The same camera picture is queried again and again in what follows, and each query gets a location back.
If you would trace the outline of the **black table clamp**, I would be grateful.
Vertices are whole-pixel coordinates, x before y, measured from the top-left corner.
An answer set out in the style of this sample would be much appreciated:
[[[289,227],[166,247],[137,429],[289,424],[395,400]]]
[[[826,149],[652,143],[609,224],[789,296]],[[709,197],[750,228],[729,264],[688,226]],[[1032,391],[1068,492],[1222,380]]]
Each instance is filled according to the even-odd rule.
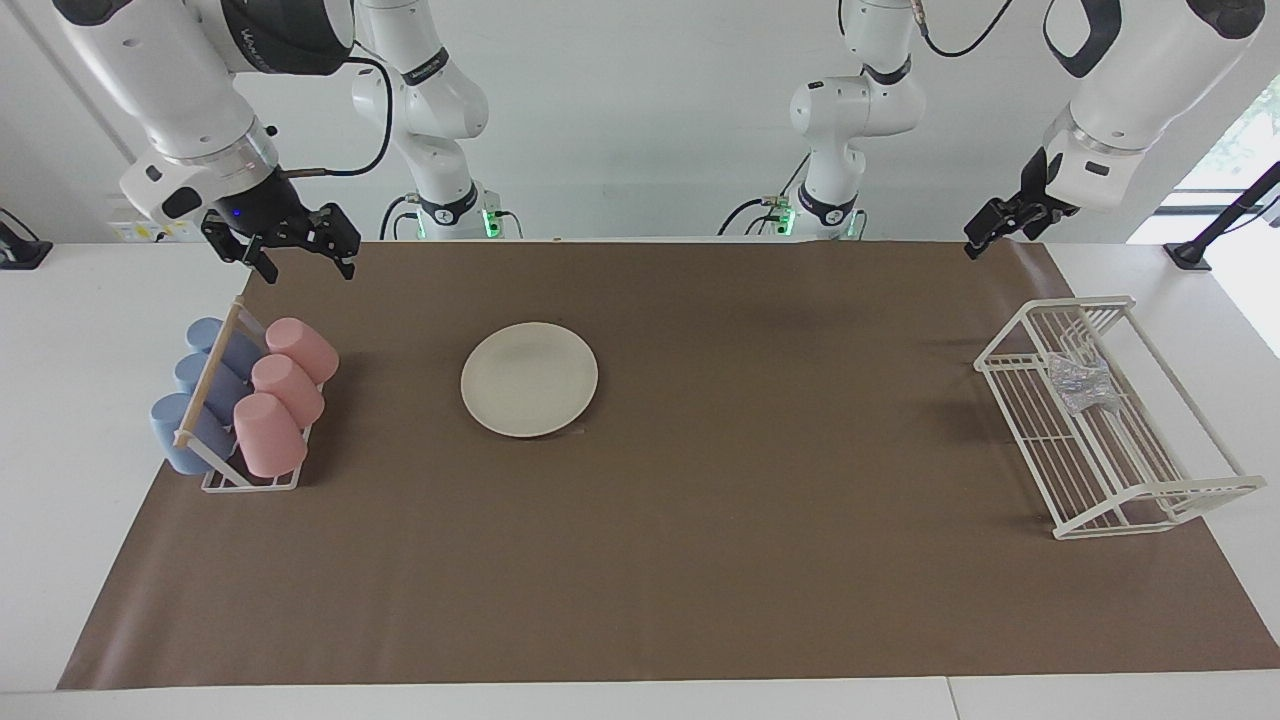
[[[19,217],[0,206],[0,270],[33,270],[52,251]]]

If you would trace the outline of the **pink plastic cup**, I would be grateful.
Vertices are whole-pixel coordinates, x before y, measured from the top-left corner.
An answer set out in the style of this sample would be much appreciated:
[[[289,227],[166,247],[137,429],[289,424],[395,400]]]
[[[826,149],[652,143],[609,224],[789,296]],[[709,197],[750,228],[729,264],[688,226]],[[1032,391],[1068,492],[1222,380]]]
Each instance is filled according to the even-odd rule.
[[[300,469],[307,455],[302,430],[274,395],[252,393],[233,411],[233,425],[246,466],[253,477],[284,477]]]
[[[292,359],[316,386],[328,383],[340,366],[335,347],[308,323],[284,316],[274,320],[265,332],[271,354]]]
[[[259,359],[251,370],[255,391],[276,397],[300,429],[311,427],[325,409],[323,393],[305,369],[283,354]]]

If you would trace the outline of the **white wall outlet box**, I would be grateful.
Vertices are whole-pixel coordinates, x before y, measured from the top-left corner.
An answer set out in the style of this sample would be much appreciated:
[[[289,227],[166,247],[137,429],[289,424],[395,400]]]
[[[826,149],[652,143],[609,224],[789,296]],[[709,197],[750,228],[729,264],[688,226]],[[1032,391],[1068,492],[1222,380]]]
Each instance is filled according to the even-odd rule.
[[[110,220],[115,237],[125,243],[200,243],[204,237],[191,222],[155,223],[125,218]]]

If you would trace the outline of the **cream round plate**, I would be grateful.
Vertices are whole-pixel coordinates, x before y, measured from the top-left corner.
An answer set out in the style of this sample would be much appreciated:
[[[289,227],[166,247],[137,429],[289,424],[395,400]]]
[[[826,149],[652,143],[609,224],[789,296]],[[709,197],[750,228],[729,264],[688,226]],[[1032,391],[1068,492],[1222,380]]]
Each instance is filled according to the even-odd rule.
[[[596,355],[582,337],[553,323],[525,322],[494,332],[471,351],[460,392],[481,427],[530,439],[577,420],[599,379]]]

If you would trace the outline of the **brown table mat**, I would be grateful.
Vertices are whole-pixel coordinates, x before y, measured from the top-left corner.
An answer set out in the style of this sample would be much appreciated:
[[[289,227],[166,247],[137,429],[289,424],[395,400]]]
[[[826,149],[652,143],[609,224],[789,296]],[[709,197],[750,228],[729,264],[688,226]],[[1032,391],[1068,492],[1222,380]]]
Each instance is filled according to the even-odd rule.
[[[980,348],[1070,290],[1044,249],[370,243],[244,297],[340,354],[293,491],[163,468],[59,682],[165,685],[1280,667],[1206,524],[1056,541]],[[460,392],[525,322],[589,409],[498,436]]]

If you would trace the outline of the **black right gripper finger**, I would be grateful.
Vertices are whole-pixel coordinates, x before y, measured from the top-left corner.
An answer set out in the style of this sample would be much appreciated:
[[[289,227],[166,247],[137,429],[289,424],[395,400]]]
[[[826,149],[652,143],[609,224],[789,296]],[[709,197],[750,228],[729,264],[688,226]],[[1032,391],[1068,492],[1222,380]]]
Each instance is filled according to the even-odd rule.
[[[212,247],[215,254],[224,263],[237,263],[251,268],[268,284],[275,284],[279,270],[266,255],[261,237],[253,236],[248,243],[242,243],[241,238],[218,211],[206,211],[200,223],[200,229]]]
[[[361,236],[346,213],[328,202],[317,210],[317,250],[329,258],[346,281],[352,281]]]

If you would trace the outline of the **blue plastic cup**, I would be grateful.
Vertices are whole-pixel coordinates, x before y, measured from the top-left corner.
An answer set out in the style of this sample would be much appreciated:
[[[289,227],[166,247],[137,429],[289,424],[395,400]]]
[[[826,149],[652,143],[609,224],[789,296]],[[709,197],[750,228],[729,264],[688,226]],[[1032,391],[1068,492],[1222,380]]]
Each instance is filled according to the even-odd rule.
[[[251,395],[251,389],[224,363],[212,363],[210,355],[205,352],[189,354],[179,360],[174,368],[175,384],[180,392],[195,395],[204,372],[209,368],[212,369],[212,374],[204,406],[223,427],[229,427],[234,420],[236,405]]]
[[[196,352],[211,354],[221,329],[223,320],[212,316],[200,318],[188,327],[186,342]],[[265,352],[248,334],[236,329],[230,333],[221,363],[242,380],[248,382],[253,366],[264,355]]]
[[[212,466],[200,457],[191,447],[175,447],[177,432],[184,419],[192,395],[174,392],[157,400],[150,409],[150,421],[155,436],[161,443],[172,468],[186,477],[202,475]],[[230,432],[218,418],[201,406],[195,427],[195,436],[201,439],[220,460],[228,460],[236,448]]]

